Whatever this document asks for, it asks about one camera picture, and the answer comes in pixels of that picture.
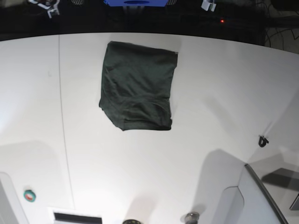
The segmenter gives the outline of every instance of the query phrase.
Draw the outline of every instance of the white table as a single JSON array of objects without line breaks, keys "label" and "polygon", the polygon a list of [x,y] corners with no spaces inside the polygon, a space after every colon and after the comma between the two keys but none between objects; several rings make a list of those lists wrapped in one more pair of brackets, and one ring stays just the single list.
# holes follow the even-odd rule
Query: white table
[{"label": "white table", "polygon": [[[170,131],[123,132],[98,107],[102,63],[111,40],[179,52]],[[238,42],[178,35],[76,34],[0,44],[1,80],[10,77],[0,83],[1,88],[15,92],[19,86],[32,89],[34,83],[36,87],[13,94],[16,101],[35,99],[35,104],[14,104],[30,119],[16,114],[10,116],[10,123],[1,120],[1,147],[34,139],[50,146],[46,151],[53,159],[49,160],[60,166],[60,172],[48,171],[49,180],[58,173],[61,179],[53,180],[57,188],[47,195],[44,182],[25,180],[18,167],[0,163],[0,171],[12,177],[21,201],[28,184],[39,193],[41,204],[22,201],[31,224],[49,222],[34,214],[35,205],[41,210],[51,206],[99,214],[104,224],[120,224],[125,218],[179,224],[191,210],[204,211],[199,224],[211,223],[222,191],[238,184],[244,162],[258,148],[258,135],[279,119],[299,89],[298,55]],[[14,60],[6,59],[7,54],[20,58],[14,70],[8,66]],[[49,84],[50,68],[55,72]],[[30,82],[23,85],[21,77],[31,77]],[[10,101],[1,99],[0,107],[7,105],[11,106]],[[42,155],[30,157],[47,166]],[[31,170],[40,166],[35,164]]]}]

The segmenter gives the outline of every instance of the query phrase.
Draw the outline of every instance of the green fabric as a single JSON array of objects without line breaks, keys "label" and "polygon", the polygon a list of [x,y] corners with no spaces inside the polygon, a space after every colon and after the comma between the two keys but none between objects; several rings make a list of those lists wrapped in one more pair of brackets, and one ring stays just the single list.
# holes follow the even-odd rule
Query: green fabric
[{"label": "green fabric", "polygon": [[175,52],[110,42],[103,72],[100,108],[121,130],[170,130],[170,90]]}]

